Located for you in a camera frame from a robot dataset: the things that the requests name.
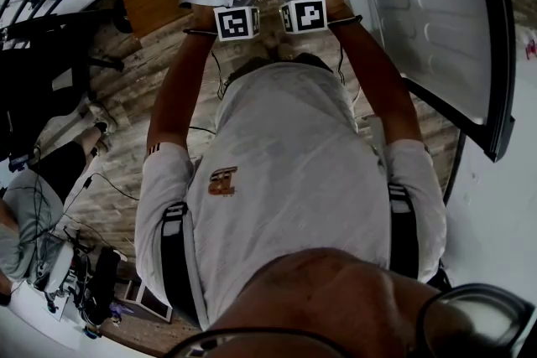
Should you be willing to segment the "person's left shoe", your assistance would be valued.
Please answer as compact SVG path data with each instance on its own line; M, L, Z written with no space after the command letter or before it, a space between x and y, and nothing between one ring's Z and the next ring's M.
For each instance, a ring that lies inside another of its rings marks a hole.
M279 58L279 36L274 32L270 31L268 34L265 34L262 38L263 47L267 51L267 55L270 59L277 60Z

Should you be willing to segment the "black office chair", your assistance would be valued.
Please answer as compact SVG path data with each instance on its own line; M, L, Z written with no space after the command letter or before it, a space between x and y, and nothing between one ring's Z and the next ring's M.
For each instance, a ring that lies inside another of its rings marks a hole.
M52 14L3 29L7 41L29 47L0 50L0 162L31 159L51 118L71 114L84 95L95 98L92 65L123 70L120 60L88 54L99 25L113 17L111 9Z

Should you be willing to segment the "black handheld device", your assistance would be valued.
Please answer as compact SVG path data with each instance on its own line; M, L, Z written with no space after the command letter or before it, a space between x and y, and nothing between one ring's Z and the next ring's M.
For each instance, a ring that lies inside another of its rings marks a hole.
M123 254L111 247L103 247L101 250L84 304L86 321L92 325L100 326L111 315L110 304L114 299L117 265L122 257Z

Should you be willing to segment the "white rounded device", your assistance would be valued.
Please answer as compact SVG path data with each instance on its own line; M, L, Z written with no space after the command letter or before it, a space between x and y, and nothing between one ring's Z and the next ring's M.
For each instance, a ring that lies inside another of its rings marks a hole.
M73 256L74 247L68 241L64 241L48 273L47 283L44 287L45 293L54 293L60 289L69 274Z

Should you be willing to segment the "black-rimmed eyeglasses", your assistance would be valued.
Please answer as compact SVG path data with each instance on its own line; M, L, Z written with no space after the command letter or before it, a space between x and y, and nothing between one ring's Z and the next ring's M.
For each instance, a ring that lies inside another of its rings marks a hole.
M470 283L439 293L420 309L412 345L363 355L302 329L233 328L180 342L163 358L537 358L535 307L509 291Z

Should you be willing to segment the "small blue device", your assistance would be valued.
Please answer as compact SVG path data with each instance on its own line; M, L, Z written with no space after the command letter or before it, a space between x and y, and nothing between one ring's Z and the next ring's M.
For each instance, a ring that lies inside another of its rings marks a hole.
M8 157L9 163L8 168L11 173L15 173L18 171L22 171L25 169L25 167L28 164L28 161L32 159L32 155L30 154L24 154L22 156L14 157L13 155L10 155Z

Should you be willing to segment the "person's right forearm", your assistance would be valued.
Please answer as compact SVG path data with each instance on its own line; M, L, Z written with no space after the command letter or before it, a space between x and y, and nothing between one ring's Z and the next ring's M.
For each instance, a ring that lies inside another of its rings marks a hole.
M326 0L328 21L355 16L345 0ZM387 144L423 140L409 91L391 59L360 24L331 29L347 54L373 113L383 124Z

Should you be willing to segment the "black cart wheel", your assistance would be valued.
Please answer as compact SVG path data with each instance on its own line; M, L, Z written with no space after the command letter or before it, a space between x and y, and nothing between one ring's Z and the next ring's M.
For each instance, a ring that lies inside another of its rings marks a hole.
M131 34L133 32L123 0L115 1L112 8L112 21L119 32L124 34Z

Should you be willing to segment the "person's white t-shirt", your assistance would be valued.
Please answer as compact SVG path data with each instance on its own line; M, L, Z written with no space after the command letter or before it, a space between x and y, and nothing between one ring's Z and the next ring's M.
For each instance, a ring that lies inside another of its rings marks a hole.
M333 73L264 66L228 87L199 163L175 143L149 150L135 227L138 275L170 304L178 249L162 245L167 215L190 223L186 281L196 287L203 327L259 269L290 253L330 247L386 268L399 252L391 242L390 185L411 200L417 277L427 282L445 250L446 209L425 145L403 139L377 153L358 135Z

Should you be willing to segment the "person's left forearm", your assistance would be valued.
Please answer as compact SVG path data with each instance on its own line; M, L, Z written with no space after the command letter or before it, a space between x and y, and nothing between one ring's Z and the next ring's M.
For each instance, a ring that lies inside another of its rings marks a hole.
M194 29L216 31L213 8L195 5L192 11ZM190 121L215 41L214 37L193 34L183 39L155 99L147 136L148 150L161 143L187 148Z

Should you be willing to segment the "white open frame box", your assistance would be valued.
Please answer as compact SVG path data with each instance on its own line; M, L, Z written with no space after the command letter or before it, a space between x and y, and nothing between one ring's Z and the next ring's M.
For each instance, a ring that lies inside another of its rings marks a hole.
M142 282L130 280L122 302L136 318L162 324L171 321L172 308L161 303Z

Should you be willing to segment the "person's dark shorts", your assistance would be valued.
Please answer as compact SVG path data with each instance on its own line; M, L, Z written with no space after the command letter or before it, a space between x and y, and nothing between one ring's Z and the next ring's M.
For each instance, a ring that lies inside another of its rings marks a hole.
M262 57L254 57L250 59L249 61L247 61L244 65L236 69L233 73L231 73L229 77L227 78L227 83L231 84L235 80L245 75L248 75L249 73L252 73L255 70L260 69L266 65L271 65L275 63L284 63L284 62L311 65L311 66L320 67L322 69L332 72L332 69L330 69L318 56L315 56L310 53L301 53L297 55L295 58L287 59L287 60L282 60L282 59L274 60L271 58L265 59Z

